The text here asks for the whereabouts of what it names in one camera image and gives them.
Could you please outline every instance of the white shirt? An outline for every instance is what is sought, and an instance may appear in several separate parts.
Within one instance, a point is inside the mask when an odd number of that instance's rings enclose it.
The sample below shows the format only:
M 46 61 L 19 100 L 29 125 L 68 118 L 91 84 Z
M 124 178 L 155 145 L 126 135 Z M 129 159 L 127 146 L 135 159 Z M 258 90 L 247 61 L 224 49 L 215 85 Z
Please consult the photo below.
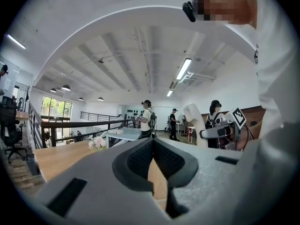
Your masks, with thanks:
M 151 119 L 151 108 L 145 109 L 144 113 L 142 114 L 142 117 L 147 119 L 147 122 L 141 122 L 141 130 L 142 131 L 149 131 L 151 128 L 148 125 L 148 122 Z
M 300 66 L 298 36 L 280 5 L 257 0 L 257 7 L 256 74 L 259 99 L 266 109 L 262 137 L 282 122 L 300 121 Z

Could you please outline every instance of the black pants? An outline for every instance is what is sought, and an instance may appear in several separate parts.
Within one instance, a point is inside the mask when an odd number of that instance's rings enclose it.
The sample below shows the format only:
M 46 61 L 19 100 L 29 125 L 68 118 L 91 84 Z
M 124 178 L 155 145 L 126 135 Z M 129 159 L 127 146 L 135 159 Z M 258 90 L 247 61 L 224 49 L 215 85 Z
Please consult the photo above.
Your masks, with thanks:
M 140 139 L 146 138 L 146 137 L 151 137 L 151 129 L 148 131 L 142 131 L 142 134 L 140 136 Z
M 171 136 L 170 136 L 170 139 L 177 140 L 177 137 L 176 137 L 176 125 L 174 127 L 171 125 Z

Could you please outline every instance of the flowers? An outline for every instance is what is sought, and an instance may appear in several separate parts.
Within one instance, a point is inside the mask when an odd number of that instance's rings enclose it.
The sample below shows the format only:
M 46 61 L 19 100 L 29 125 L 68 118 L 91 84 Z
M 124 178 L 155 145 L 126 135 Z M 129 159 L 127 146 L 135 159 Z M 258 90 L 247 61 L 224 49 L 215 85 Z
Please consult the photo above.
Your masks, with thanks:
M 106 141 L 102 137 L 96 137 L 93 141 L 89 142 L 89 148 L 93 150 L 105 150 Z

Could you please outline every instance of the wooden desk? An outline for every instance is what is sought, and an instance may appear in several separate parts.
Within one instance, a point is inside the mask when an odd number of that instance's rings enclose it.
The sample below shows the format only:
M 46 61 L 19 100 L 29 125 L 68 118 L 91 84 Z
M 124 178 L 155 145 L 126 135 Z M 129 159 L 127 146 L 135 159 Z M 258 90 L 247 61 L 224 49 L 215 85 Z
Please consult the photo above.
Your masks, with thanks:
M 88 144 L 89 141 L 81 141 L 59 147 L 35 149 L 36 161 L 45 181 L 51 180 L 83 157 L 93 153 Z M 149 167 L 148 180 L 154 184 L 154 198 L 166 199 L 166 179 L 154 160 Z
M 28 114 L 28 112 L 20 112 L 20 111 L 17 111 L 17 114 L 16 114 L 16 116 L 15 116 L 15 119 L 16 120 L 19 120 L 19 121 L 21 121 L 21 120 L 28 120 L 29 119 L 29 114 Z
M 88 141 L 80 141 L 58 147 L 35 149 L 38 167 L 45 179 L 49 181 L 81 158 L 91 154 Z

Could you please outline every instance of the office chair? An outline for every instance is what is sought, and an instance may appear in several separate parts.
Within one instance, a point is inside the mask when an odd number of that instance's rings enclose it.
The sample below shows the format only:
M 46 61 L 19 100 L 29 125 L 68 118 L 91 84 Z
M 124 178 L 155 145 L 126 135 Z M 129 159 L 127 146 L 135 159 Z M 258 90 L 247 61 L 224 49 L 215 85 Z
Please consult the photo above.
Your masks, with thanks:
M 15 116 L 16 116 L 15 107 L 9 105 L 6 106 L 6 104 L 0 105 L 0 123 L 1 123 L 0 136 L 4 144 L 7 147 L 10 147 L 4 149 L 5 154 L 7 154 L 7 152 L 10 151 L 10 154 L 8 156 L 9 164 L 10 164 L 10 157 L 13 155 L 13 153 L 20 155 L 22 159 L 25 160 L 25 156 L 23 156 L 19 151 L 25 150 L 25 152 L 27 152 L 26 148 L 15 147 L 15 144 L 20 140 L 20 137 L 22 136 L 21 131 L 17 131 L 16 129 Z M 7 128 L 8 136 L 6 136 L 5 134 L 5 128 Z

